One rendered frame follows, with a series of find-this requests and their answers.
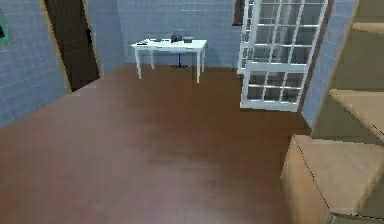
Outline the white table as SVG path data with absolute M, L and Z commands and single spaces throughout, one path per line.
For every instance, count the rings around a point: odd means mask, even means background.
M 204 72 L 205 65 L 205 49 L 207 47 L 207 40 L 193 39 L 191 43 L 184 43 L 184 41 L 179 43 L 171 43 L 170 39 L 162 39 L 160 42 L 156 42 L 154 39 L 145 39 L 140 42 L 146 42 L 147 45 L 138 46 L 132 44 L 131 47 L 134 49 L 134 56 L 137 68 L 138 78 L 142 78 L 141 70 L 141 61 L 140 61 L 140 52 L 148 51 L 150 53 L 150 65 L 154 69 L 154 52 L 171 52 L 174 50 L 185 50 L 187 53 L 196 54 L 196 82 L 200 82 L 200 76 Z

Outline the light wooden shelf unit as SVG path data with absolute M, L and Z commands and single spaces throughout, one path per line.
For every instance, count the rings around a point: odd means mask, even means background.
M 281 172 L 290 224 L 384 224 L 384 0 L 333 1 L 309 88 Z

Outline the white glass-paned door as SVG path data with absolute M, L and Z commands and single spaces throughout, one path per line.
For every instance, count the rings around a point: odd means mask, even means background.
M 242 109 L 298 110 L 329 0 L 245 0 Z

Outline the green framed wall picture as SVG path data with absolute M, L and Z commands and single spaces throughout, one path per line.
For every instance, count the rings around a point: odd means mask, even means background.
M 9 44 L 11 40 L 6 18 L 0 9 L 0 45 Z

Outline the dark framed wall picture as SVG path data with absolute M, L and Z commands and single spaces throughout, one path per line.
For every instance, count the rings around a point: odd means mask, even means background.
M 245 0 L 235 0 L 233 26 L 241 26 L 243 24 Z

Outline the black desk chair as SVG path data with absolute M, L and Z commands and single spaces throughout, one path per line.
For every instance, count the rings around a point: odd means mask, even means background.
M 181 35 L 182 40 L 174 43 L 179 43 L 183 41 L 183 37 L 187 35 L 187 32 L 184 29 L 174 29 L 172 35 Z M 176 65 L 172 65 L 173 69 L 179 69 L 179 68 L 187 68 L 187 65 L 182 64 L 181 55 L 186 54 L 185 50 L 174 50 L 171 51 L 171 54 L 176 54 L 178 56 L 178 62 Z

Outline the dark brown room door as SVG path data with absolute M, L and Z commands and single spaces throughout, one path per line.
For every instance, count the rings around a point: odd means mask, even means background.
M 72 91 L 100 78 L 83 0 L 44 0 Z

